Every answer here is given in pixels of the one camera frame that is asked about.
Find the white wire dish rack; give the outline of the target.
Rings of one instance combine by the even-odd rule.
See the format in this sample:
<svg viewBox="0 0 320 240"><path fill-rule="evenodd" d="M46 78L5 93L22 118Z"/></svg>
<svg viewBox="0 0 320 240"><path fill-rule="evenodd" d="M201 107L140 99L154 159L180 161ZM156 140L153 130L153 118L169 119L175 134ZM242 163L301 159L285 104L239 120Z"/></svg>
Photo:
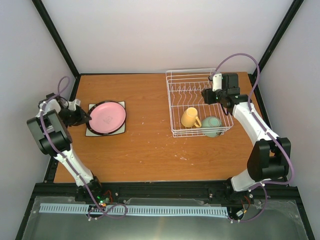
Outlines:
<svg viewBox="0 0 320 240"><path fill-rule="evenodd" d="M187 128L181 124L181 117L187 108L198 111L202 121L207 117L217 117L222 122L221 135L234 126L231 115L225 115L220 104L205 104L201 95L203 89L212 88L208 77L214 68L171 69L165 72L170 114L170 127L174 138L205 136L204 128Z"/></svg>

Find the yellow mug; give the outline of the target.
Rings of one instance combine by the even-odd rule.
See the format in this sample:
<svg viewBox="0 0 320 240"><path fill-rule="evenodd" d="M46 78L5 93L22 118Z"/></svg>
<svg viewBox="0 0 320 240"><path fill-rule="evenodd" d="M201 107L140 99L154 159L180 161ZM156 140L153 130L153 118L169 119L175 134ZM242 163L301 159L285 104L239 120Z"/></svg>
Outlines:
<svg viewBox="0 0 320 240"><path fill-rule="evenodd" d="M187 108L180 119L181 124L186 128L201 128L202 122L198 117L198 110L194 107Z"/></svg>

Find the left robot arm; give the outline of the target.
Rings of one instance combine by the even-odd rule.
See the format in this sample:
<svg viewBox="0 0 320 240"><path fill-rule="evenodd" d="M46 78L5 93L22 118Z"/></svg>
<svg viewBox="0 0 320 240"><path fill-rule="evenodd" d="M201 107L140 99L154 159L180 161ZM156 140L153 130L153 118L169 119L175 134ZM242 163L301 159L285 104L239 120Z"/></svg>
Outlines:
<svg viewBox="0 0 320 240"><path fill-rule="evenodd" d="M101 201L104 188L98 178L77 156L67 127L87 124L92 118L80 107L81 101L68 101L50 93L39 102L38 114L26 124L40 151L60 162L72 175L77 194L92 201Z"/></svg>

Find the green ceramic bowl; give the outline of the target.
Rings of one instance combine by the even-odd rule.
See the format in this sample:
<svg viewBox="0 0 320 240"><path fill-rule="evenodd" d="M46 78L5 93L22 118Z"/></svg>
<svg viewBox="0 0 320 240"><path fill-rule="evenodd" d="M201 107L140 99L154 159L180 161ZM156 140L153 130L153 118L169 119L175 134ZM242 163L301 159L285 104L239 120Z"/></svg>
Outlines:
<svg viewBox="0 0 320 240"><path fill-rule="evenodd" d="M205 129L203 134L207 137L215 138L222 134L222 121L215 116L206 117L201 124Z"/></svg>

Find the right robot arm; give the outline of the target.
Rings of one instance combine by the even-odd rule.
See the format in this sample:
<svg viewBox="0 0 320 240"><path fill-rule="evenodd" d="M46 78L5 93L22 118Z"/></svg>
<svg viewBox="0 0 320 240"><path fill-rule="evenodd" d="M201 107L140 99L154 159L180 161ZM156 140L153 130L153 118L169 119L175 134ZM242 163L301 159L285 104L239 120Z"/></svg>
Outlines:
<svg viewBox="0 0 320 240"><path fill-rule="evenodd" d="M208 79L212 87L201 91L204 102L220 104L225 115L238 120L253 145L246 170L226 181L226 199L238 199L244 192L266 184L287 185L289 181L285 178L294 172L289 139L272 131L256 111L250 96L241 94L236 73L213 73Z"/></svg>

